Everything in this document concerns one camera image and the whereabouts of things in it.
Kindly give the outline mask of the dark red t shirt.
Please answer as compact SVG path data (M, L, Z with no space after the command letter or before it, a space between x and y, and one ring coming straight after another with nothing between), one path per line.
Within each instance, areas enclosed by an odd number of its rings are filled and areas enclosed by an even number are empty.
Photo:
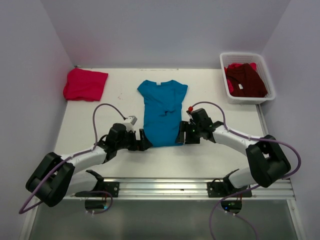
M234 87L234 92L230 93L233 97L264 98L268 93L257 68L256 71L253 70L249 63L243 63L240 67L234 69L229 68L225 76Z

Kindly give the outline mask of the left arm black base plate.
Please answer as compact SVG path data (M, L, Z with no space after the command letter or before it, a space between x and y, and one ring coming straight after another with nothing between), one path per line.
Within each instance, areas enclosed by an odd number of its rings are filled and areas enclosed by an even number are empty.
M108 192L112 197L117 198L119 195L120 183L117 181L101 181L98 182L93 190L80 191L75 193L76 197L87 198L105 198L108 195L102 192Z

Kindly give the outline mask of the blue t shirt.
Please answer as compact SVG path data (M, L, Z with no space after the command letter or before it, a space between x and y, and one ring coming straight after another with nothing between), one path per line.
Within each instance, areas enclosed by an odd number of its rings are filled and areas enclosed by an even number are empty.
M153 147L177 146L182 103L188 85L175 80L157 84L144 80L137 88L144 101L143 129Z

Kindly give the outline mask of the folded pink t shirt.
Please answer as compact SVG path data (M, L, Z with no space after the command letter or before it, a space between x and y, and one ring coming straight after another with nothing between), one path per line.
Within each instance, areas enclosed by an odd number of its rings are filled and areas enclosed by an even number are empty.
M99 102L109 74L74 68L67 74L63 96L67 101Z

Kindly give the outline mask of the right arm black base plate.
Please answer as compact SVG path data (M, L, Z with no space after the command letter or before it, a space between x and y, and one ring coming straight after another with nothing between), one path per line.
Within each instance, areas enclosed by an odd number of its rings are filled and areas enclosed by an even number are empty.
M235 188L228 180L215 178L212 181L206 183L207 195L209 198L223 198L241 191L248 189L250 186L243 186L241 188Z

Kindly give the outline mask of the aluminium front rail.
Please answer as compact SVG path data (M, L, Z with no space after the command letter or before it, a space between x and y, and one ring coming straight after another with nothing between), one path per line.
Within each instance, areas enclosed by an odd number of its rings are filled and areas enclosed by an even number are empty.
M210 179L148 179L148 178L105 178L97 180L93 176L73 178L66 198L81 191L91 191L98 182L119 182L118 199L121 200L206 200L222 199L208 197L207 182ZM279 180L268 188L250 185L248 189L234 193L235 198L257 200L294 200L295 194L289 180Z

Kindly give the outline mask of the white plastic laundry basket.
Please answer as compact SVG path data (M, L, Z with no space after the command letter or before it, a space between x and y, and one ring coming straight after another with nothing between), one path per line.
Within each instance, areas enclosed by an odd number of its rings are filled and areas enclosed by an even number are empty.
M219 56L220 65L222 69L223 82L227 95L227 102L230 104L238 105L259 105L266 101L272 101L276 97L275 88L267 68L267 65L261 55L250 52L223 52ZM267 95L265 97L234 97L231 96L227 86L227 79L224 71L224 67L228 67L232 63L256 63L257 73L264 82L267 89Z

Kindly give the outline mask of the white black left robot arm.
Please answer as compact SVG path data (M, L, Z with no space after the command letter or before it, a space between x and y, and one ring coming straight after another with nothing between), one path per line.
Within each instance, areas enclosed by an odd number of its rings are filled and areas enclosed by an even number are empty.
M145 131L128 129L124 123L115 123L93 147L63 158L55 152L45 155L25 184L25 188L49 207L56 206L67 194L73 175L113 159L119 150L145 151L153 145Z

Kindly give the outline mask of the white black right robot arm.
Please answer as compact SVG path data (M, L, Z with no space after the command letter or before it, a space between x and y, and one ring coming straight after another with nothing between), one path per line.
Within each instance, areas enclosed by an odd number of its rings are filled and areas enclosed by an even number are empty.
M190 120L179 124L176 143L199 144L204 139L230 147L246 156L248 161L247 168L236 169L221 181L213 181L214 191L230 195L253 184L267 188L291 170L287 157L273 136L250 137L227 129L222 121L213 122L203 108L189 114Z

